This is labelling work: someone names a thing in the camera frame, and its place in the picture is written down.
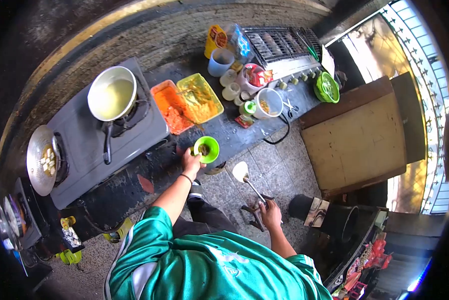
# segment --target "saucepan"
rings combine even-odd
[[[121,66],[104,70],[93,81],[88,93],[89,110],[95,118],[105,122],[103,158],[111,164],[111,130],[116,119],[125,117],[136,101],[136,77]]]

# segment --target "charcoal grill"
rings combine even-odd
[[[243,30],[258,62],[265,70],[273,70],[274,79],[321,66],[306,46],[312,47],[321,58],[321,44],[311,29],[244,27]]]

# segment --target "grill grate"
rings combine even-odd
[[[283,59],[311,56],[304,41],[314,48],[318,57],[321,55],[321,45],[311,29],[245,27],[243,30],[264,67]]]

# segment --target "green jersey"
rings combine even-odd
[[[111,299],[326,299],[313,260],[286,259],[221,231],[173,238],[168,214],[149,208],[131,228],[104,284]]]

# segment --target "hand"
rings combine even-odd
[[[281,230],[281,210],[273,200],[266,200],[268,203],[268,209],[263,202],[259,201],[259,208],[261,210],[261,219],[263,220],[264,226],[269,231],[274,229]]]
[[[206,167],[206,164],[202,164],[199,162],[201,159],[201,153],[198,153],[195,156],[191,155],[191,148],[187,148],[185,154],[183,155],[181,164],[183,166],[183,174],[188,176],[191,180],[196,179],[197,171],[200,168]]]

